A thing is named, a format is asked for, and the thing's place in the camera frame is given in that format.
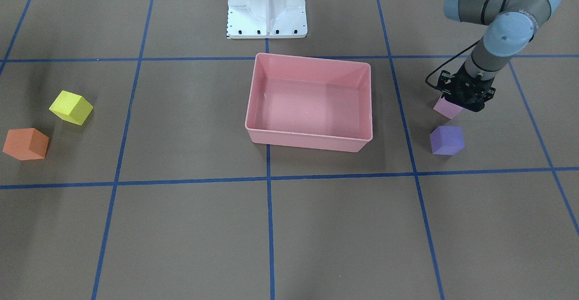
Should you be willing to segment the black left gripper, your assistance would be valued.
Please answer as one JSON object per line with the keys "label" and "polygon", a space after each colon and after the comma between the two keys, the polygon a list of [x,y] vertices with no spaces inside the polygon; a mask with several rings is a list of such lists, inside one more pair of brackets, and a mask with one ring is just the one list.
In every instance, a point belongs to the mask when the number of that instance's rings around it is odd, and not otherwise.
{"label": "black left gripper", "polygon": [[482,80],[482,75],[472,77],[461,68],[456,74],[442,71],[437,81],[437,90],[443,98],[463,109],[480,112],[485,103],[494,98],[494,79]]}

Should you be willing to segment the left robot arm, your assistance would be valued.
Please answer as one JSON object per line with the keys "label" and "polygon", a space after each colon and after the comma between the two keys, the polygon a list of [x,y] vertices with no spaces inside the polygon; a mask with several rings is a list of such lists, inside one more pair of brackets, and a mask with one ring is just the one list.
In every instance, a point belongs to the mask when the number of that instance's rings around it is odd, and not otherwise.
{"label": "left robot arm", "polygon": [[471,112],[483,110],[494,83],[509,61],[531,42],[562,0],[445,0],[443,11],[457,22],[483,24],[482,38],[457,73],[441,71],[435,89],[449,103]]}

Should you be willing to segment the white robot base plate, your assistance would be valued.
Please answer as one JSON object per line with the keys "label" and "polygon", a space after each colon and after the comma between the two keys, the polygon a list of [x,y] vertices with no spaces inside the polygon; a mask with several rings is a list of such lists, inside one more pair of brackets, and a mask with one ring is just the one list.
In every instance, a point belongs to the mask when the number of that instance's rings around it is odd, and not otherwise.
{"label": "white robot base plate", "polygon": [[305,38],[306,0],[228,0],[230,39]]}

